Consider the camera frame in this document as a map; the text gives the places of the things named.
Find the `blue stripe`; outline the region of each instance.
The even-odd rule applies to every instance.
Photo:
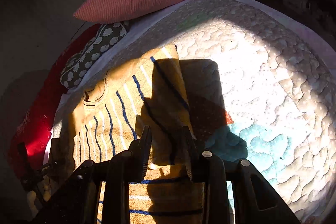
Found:
[[[142,214],[147,216],[189,216],[189,215],[198,215],[202,213],[202,209],[192,210],[192,211],[180,211],[180,212],[146,212],[141,210],[129,210],[130,213]]]
[[[161,69],[159,63],[155,60],[154,57],[151,57],[152,62],[154,63],[154,66],[156,67],[157,71],[161,75],[162,79],[166,83],[166,85],[170,88],[170,90],[173,92],[175,97],[179,100],[179,102],[183,105],[183,107],[189,111],[189,106],[187,102],[183,99],[183,97],[179,94],[179,92],[176,90],[176,88],[173,86],[173,84],[169,81],[167,76],[165,75],[164,71]]]
[[[89,138],[87,137],[87,127],[85,125],[85,129],[86,129],[86,140],[87,140],[87,146],[89,147],[89,159],[91,159],[91,154],[90,154],[90,146],[89,146]]]
[[[174,164],[174,160],[175,160],[175,156],[176,156],[176,153],[177,153],[177,144],[174,140],[174,138],[172,137],[171,133],[168,132],[164,126],[162,124],[160,124],[153,116],[153,113],[149,107],[149,104],[147,102],[147,100],[145,99],[142,91],[141,91],[141,88],[140,88],[140,84],[139,84],[139,81],[137,80],[137,78],[135,77],[135,75],[133,75],[133,80],[138,88],[138,92],[141,96],[141,99],[143,100],[143,104],[145,105],[146,109],[147,109],[147,112],[148,112],[148,115],[149,117],[160,127],[160,129],[167,135],[169,141],[170,141],[170,144],[171,144],[171,154],[169,156],[169,160],[170,160],[170,164],[173,165]]]
[[[99,161],[99,162],[101,162],[101,148],[100,148],[99,143],[98,143],[98,141],[97,141],[98,120],[97,120],[96,116],[93,116],[93,118],[94,118],[94,120],[96,121],[96,128],[95,128],[95,130],[94,130],[94,136],[95,136],[95,138],[96,138],[96,143],[97,143],[98,148],[99,148],[99,155],[100,155],[100,161]]]
[[[174,183],[188,179],[188,177],[179,177],[173,179],[153,179],[153,180],[143,180],[142,182],[129,182],[129,184],[162,184],[162,183]]]
[[[79,161],[82,163],[81,133],[79,133]]]
[[[110,114],[109,110],[107,109],[106,105],[105,105],[105,108],[106,108],[107,114],[109,115],[109,118],[110,118],[110,134],[109,135],[110,135],[110,140],[111,140],[111,144],[112,144],[112,153],[115,156],[116,155],[116,148],[114,146],[114,141],[112,139],[112,130],[113,130],[112,117],[111,117],[111,114]]]
[[[119,92],[117,91],[116,92],[116,95],[118,96],[120,102],[121,102],[121,107],[123,108],[123,116],[124,116],[124,119],[125,119],[125,122],[128,124],[129,128],[131,129],[132,133],[133,133],[133,138],[134,140],[136,140],[138,137],[137,137],[137,134],[136,132],[134,131],[134,129],[132,128],[131,124],[129,123],[128,119],[127,119],[127,115],[126,115],[126,110],[125,110],[125,105],[124,105],[124,102],[123,100],[121,99],[121,96],[119,95]]]

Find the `bed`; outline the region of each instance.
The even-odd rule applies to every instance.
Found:
[[[214,128],[206,147],[231,161],[247,151],[299,220],[323,221],[336,198],[336,53],[312,30],[253,0],[185,0],[136,22],[62,96],[52,136],[66,135],[83,90],[108,69],[168,44],[177,46],[187,92],[232,118]],[[233,206],[230,183],[228,193]]]

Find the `gray floor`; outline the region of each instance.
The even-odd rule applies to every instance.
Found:
[[[0,0],[0,222],[28,219],[26,194],[5,159],[9,142],[53,63],[91,25],[72,14],[85,0]]]

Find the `blue stain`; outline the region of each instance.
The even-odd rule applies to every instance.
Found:
[[[215,130],[205,147],[223,160],[248,159],[275,187],[277,175],[294,160],[294,149],[307,136],[305,130],[261,126],[235,122]],[[233,207],[231,182],[227,182],[228,197]]]
[[[207,140],[205,147],[223,160],[236,161],[247,157],[246,142],[233,134],[229,126],[218,128]]]

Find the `green patterned pillow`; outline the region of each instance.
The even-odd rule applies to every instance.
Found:
[[[78,86],[89,68],[104,52],[120,41],[129,28],[128,21],[102,24],[96,36],[90,39],[84,49],[67,61],[59,79],[61,84],[68,89]]]

